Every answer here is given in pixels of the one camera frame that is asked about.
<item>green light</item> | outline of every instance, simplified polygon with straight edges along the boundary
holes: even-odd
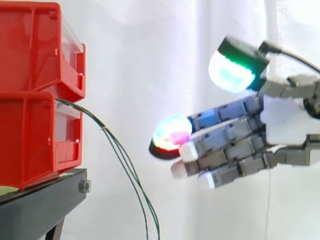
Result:
[[[250,69],[230,61],[218,51],[213,54],[208,71],[214,84],[231,93],[242,92],[256,78]]]

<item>red storage drawer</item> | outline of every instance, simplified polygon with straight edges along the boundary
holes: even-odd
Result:
[[[85,97],[86,48],[54,2],[0,1],[0,92]]]
[[[24,189],[82,162],[83,114],[49,92],[0,92],[0,186]]]

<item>black metal stand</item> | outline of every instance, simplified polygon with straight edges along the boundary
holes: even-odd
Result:
[[[0,196],[0,240],[59,240],[64,219],[85,198],[86,169]]]

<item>white curtain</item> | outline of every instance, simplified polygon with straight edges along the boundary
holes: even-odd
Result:
[[[280,166],[203,192],[197,178],[175,180],[170,162],[148,153],[157,123],[243,97],[210,81],[208,63],[225,35],[269,39],[320,64],[320,21],[311,0],[60,0],[87,46],[87,95],[129,152],[158,213],[163,240],[317,240],[320,168]],[[277,58],[270,70],[305,72]],[[143,216],[99,128],[84,122],[82,167],[92,192],[65,221],[63,240],[143,240]],[[152,240],[156,239],[151,231]]]

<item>metal bolt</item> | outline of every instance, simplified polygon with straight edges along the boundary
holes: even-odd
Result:
[[[81,180],[79,183],[79,192],[83,194],[88,194],[91,191],[91,181]]]

